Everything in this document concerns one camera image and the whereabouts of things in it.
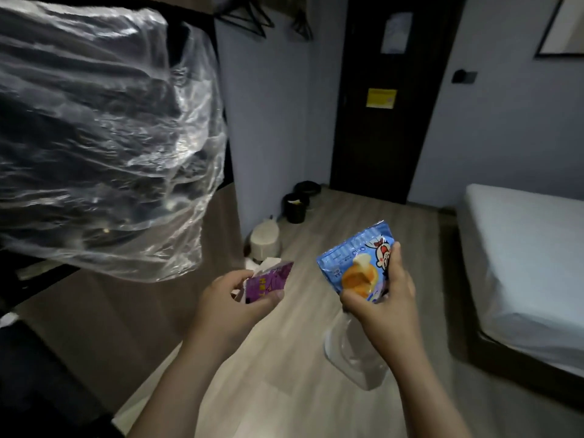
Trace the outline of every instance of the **hand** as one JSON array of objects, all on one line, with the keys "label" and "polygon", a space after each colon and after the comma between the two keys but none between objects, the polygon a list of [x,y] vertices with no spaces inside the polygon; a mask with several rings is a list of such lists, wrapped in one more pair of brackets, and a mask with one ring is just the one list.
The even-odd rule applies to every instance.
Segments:
[{"label": "hand", "polygon": [[373,347],[394,370],[395,367],[407,366],[408,361],[419,356],[416,354],[424,353],[416,288],[402,265],[398,242],[391,248],[388,275],[389,293],[377,304],[350,290],[343,291],[340,301],[361,322]]},{"label": "hand", "polygon": [[284,291],[279,290],[251,304],[235,301],[231,291],[241,288],[252,275],[251,270],[235,270],[215,279],[203,291],[181,350],[203,341],[221,361],[233,355],[252,328],[284,298]]}]

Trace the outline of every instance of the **purple snack package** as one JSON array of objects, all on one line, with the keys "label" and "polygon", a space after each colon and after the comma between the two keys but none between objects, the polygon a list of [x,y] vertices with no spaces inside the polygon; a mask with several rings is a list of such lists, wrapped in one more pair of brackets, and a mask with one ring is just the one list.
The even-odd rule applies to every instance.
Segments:
[{"label": "purple snack package", "polygon": [[245,304],[257,301],[274,290],[283,289],[293,265],[293,261],[282,261],[259,275],[245,280]]}]

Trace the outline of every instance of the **snack package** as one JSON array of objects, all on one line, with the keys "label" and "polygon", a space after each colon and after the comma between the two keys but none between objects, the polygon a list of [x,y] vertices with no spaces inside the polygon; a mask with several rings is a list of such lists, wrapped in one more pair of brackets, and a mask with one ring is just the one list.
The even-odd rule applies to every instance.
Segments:
[{"label": "snack package", "polygon": [[318,267],[338,294],[351,289],[376,302],[385,288],[393,244],[390,227],[379,221],[323,253]]},{"label": "snack package", "polygon": [[257,301],[274,290],[283,289],[293,265],[293,261],[282,261],[245,280],[245,304]]}]

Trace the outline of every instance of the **yellow sticker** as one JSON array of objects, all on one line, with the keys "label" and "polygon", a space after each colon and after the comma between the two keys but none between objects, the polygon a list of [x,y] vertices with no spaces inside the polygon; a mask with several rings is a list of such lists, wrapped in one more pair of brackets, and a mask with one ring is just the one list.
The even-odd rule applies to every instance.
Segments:
[{"label": "yellow sticker", "polygon": [[396,89],[369,89],[367,93],[367,107],[378,109],[393,109],[395,104]]}]

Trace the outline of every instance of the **cartoon character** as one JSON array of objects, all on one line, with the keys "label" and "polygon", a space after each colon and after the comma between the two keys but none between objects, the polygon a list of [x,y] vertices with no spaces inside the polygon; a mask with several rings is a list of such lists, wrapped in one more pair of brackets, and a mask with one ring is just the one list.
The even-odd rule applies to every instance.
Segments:
[{"label": "cartoon character", "polygon": [[391,246],[385,240],[383,235],[379,235],[373,240],[365,243],[368,248],[375,249],[377,257],[377,267],[383,269],[384,274],[387,274],[387,267],[390,265]]}]

